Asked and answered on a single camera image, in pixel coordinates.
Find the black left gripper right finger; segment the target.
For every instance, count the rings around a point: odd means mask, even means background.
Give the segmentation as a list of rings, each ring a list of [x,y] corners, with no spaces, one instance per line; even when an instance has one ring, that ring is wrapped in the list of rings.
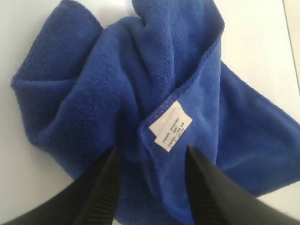
[[[187,147],[187,195],[196,225],[298,225],[254,198],[200,150]]]

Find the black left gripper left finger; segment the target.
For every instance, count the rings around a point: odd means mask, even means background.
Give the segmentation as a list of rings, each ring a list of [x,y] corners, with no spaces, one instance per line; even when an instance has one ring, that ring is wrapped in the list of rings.
[[[121,162],[109,148],[78,179],[8,225],[111,225],[118,206]]]

